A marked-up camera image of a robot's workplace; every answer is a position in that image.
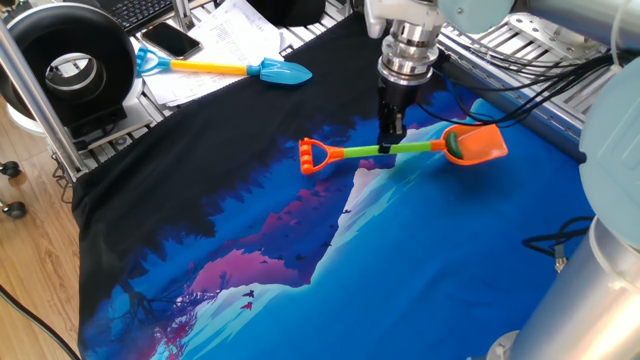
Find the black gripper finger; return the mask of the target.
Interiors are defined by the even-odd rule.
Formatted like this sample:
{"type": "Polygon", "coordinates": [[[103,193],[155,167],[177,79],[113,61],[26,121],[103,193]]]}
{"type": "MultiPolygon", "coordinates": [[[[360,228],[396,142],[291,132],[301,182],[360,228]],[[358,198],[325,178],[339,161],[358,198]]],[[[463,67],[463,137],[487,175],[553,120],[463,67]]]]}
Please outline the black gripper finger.
{"type": "Polygon", "coordinates": [[[393,122],[393,143],[399,144],[407,134],[406,126],[404,125],[404,113],[397,111],[395,114],[395,120],[393,122]]]}
{"type": "Polygon", "coordinates": [[[395,119],[393,112],[381,113],[379,115],[379,135],[378,135],[378,152],[380,154],[388,154],[391,147],[395,144],[395,119]]]}

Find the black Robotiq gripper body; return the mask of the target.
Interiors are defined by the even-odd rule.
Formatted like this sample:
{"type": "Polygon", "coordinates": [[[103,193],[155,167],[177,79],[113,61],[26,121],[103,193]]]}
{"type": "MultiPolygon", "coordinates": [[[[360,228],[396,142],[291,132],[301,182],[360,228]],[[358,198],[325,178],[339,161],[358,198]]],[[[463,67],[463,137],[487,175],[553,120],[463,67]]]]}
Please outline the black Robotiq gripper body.
{"type": "Polygon", "coordinates": [[[380,76],[378,79],[378,119],[391,123],[404,118],[406,110],[418,98],[418,85],[402,85],[380,76]]]}

